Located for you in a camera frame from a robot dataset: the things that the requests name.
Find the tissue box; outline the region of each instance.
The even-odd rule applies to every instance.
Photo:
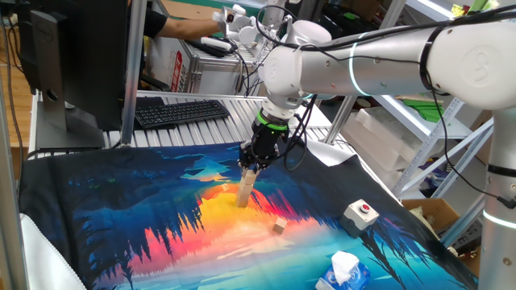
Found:
[[[348,281],[339,286],[333,272],[333,266],[330,266],[326,273],[319,278],[315,288],[317,290],[362,290],[369,284],[371,279],[371,272],[362,263],[359,263],[353,269],[351,275],[352,277]]]

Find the green object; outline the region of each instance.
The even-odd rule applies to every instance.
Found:
[[[260,121],[262,124],[266,125],[267,127],[273,129],[273,130],[278,130],[278,131],[285,131],[287,130],[287,126],[278,126],[278,125],[273,125],[273,124],[269,124],[265,119],[264,117],[261,116],[261,113],[259,112],[258,115],[256,116],[258,118],[258,121]]]
[[[347,19],[350,19],[350,20],[355,20],[355,15],[351,12],[347,12],[345,15],[344,15],[345,18]]]
[[[405,106],[409,106],[410,108],[417,110],[421,118],[428,122],[438,122],[441,119],[439,112],[435,107],[435,103],[433,102],[403,100],[403,103]],[[443,107],[441,105],[439,105],[439,109],[441,110],[441,114],[444,114]]]
[[[469,12],[473,11],[482,11],[484,10],[484,6],[487,3],[487,0],[476,0],[472,5],[471,8],[469,8]]]

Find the computer keyboard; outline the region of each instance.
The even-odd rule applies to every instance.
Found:
[[[135,117],[144,129],[229,116],[220,101],[192,101],[182,104],[136,108]]]

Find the small wooden cube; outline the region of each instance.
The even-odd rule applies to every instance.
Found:
[[[276,224],[273,227],[273,231],[277,232],[278,234],[283,233],[283,230],[287,227],[287,221],[283,218],[279,217],[276,220]]]

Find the emergency stop button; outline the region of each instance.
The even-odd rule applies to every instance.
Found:
[[[366,204],[363,204],[363,205],[361,205],[361,206],[360,206],[360,211],[361,211],[362,213],[369,213],[369,210],[370,210],[370,209],[371,209],[371,208],[369,207],[369,205],[366,205]]]

